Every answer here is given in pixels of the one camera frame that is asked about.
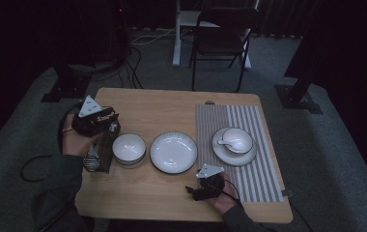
person's right hand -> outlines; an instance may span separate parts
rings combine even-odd
[[[224,172],[220,174],[225,180],[225,187],[223,188],[223,191],[232,195],[235,198],[238,198],[235,189],[230,183],[228,183],[228,181],[230,181],[228,174]],[[234,199],[224,193],[221,193],[217,198],[210,198],[206,201],[209,202],[221,215],[224,215],[228,210],[237,205]]]

sleeve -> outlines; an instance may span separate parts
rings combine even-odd
[[[232,232],[267,231],[260,224],[255,223],[239,206],[232,207],[222,218]]]
[[[76,156],[51,157],[48,174],[32,201],[35,231],[48,224],[48,231],[87,231],[74,205],[82,183],[82,163],[82,158]]]

black chair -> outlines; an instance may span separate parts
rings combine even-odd
[[[216,25],[202,25],[208,22]],[[243,78],[244,64],[249,48],[249,38],[258,23],[258,12],[253,8],[211,8],[203,10],[194,28],[194,41],[189,67],[192,65],[192,90],[195,90],[196,62],[205,60],[231,61],[241,58],[238,92]],[[197,53],[214,58],[198,58]]]

person's left hand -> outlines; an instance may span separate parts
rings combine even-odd
[[[100,134],[87,137],[79,134],[72,129],[73,114],[69,114],[63,125],[63,155],[73,155],[84,157],[90,150],[91,144],[100,136]]]

black cable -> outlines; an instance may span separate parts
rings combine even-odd
[[[212,189],[219,190],[221,193],[229,196],[230,198],[232,198],[232,200],[234,200],[238,204],[238,206],[240,206],[244,210],[243,205],[241,204],[241,202],[239,200],[239,192],[238,192],[238,189],[235,187],[235,185],[232,182],[230,182],[228,180],[224,180],[224,181],[227,182],[227,183],[229,183],[229,184],[231,184],[232,187],[234,187],[234,189],[235,189],[235,191],[236,191],[236,193],[238,195],[238,198],[235,198],[235,196],[233,196],[233,195],[229,194],[228,192],[226,192],[226,191],[224,191],[224,190],[222,190],[220,188],[217,188],[215,186],[208,185],[208,187],[211,187]]]
[[[304,218],[304,216],[301,214],[301,212],[296,208],[296,206],[292,203],[292,201],[289,199],[289,203],[292,206],[292,208],[297,212],[297,214],[300,216],[300,218],[303,220],[304,224],[306,224],[307,228],[310,232],[313,232],[313,228],[310,226],[309,222]]]
[[[30,183],[35,183],[35,182],[40,182],[42,180],[44,180],[44,178],[40,178],[40,179],[28,179],[24,176],[24,169],[26,169],[27,165],[32,162],[33,160],[37,160],[37,159],[42,159],[42,158],[50,158],[51,156],[37,156],[37,157],[34,157],[34,158],[31,158],[29,160],[27,160],[26,162],[24,162],[23,166],[21,167],[21,170],[20,170],[20,177],[21,179],[23,179],[24,181],[26,182],[30,182]]]
[[[135,67],[133,68],[132,65],[129,63],[128,60],[126,60],[126,63],[127,65],[129,66],[129,68],[132,70],[132,84],[133,84],[133,87],[136,89],[136,85],[135,85],[135,80],[137,81],[139,87],[141,89],[144,89],[144,87],[142,86],[141,82],[139,81],[139,78],[138,78],[138,75],[136,74],[136,69],[138,68],[138,65],[139,63],[141,62],[141,58],[142,58],[142,55],[141,55],[141,51],[136,48],[136,47],[132,47],[132,49],[136,50],[138,52],[138,61],[136,62],[135,64]]]
[[[121,73],[121,71],[123,70],[123,68],[125,67],[125,65],[123,64],[119,69],[117,69],[117,71],[115,73],[112,73],[112,72],[108,72],[108,73],[112,73],[111,75],[107,76],[107,77],[104,77],[104,78],[101,78],[101,79],[92,79],[91,82],[99,82],[99,81],[103,81],[103,80],[106,80],[106,79],[109,79],[115,75],[119,75]]]
[[[67,202],[66,206],[64,207],[64,209],[58,213],[58,215],[53,218],[47,225],[45,225],[40,232],[43,231],[47,231],[48,228],[50,228],[58,219],[60,219],[60,217],[62,217],[71,207],[74,206],[74,199],[75,197],[73,197],[69,202]]]
[[[131,80],[129,79],[129,71],[128,71],[128,69],[126,69],[126,72],[127,72],[127,80],[128,80],[128,83],[129,83],[129,87],[132,89],[132,83],[131,83]]]
[[[118,73],[118,77],[120,78],[120,82],[121,82],[121,88],[124,88],[124,81],[123,81],[123,77],[121,76],[121,73]]]
[[[83,104],[83,101],[74,104],[72,107],[70,107],[64,113],[63,117],[60,120],[60,124],[59,124],[58,130],[57,130],[57,142],[58,142],[58,146],[59,146],[59,149],[60,149],[60,153],[63,153],[63,133],[66,133],[66,132],[69,132],[69,131],[72,131],[73,130],[73,129],[70,129],[70,130],[63,131],[63,126],[64,126],[64,123],[66,122],[66,118],[67,118],[67,116],[70,114],[70,112],[72,110],[74,110],[75,108],[81,108],[82,107],[82,104]],[[30,183],[40,182],[40,181],[44,180],[44,178],[33,179],[33,180],[32,179],[29,179],[29,178],[27,178],[27,177],[24,176],[24,170],[26,169],[27,165],[29,163],[31,163],[33,160],[38,160],[38,159],[43,159],[43,158],[50,158],[50,157],[51,156],[48,156],[48,155],[37,156],[37,157],[33,157],[33,158],[30,158],[29,160],[25,161],[24,164],[23,164],[23,166],[20,169],[20,177],[21,177],[21,179],[23,179],[26,182],[30,182]]]

